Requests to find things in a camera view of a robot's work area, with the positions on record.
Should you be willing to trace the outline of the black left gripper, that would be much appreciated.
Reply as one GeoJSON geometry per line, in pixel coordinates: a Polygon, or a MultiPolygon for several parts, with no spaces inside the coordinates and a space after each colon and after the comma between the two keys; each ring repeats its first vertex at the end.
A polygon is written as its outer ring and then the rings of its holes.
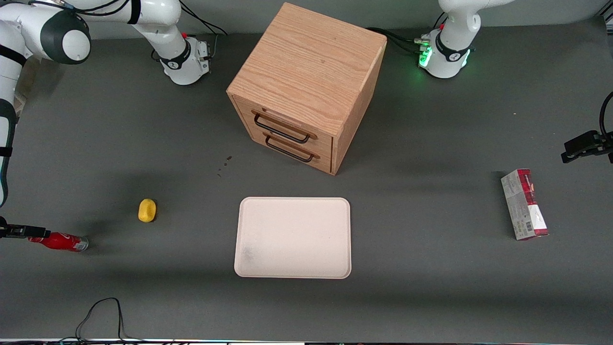
{"type": "Polygon", "coordinates": [[[564,144],[565,151],[561,154],[564,164],[570,163],[581,157],[591,155],[607,155],[609,162],[613,164],[613,132],[599,134],[591,130],[579,135],[564,144]]]}

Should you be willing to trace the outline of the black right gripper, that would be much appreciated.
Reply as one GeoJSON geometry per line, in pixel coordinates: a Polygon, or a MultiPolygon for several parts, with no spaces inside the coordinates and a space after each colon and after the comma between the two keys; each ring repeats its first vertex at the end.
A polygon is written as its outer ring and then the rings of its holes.
{"type": "Polygon", "coordinates": [[[14,225],[7,223],[6,219],[0,217],[0,237],[1,238],[26,238],[26,239],[44,239],[51,234],[50,230],[42,227],[22,227],[22,225],[14,225]]]}

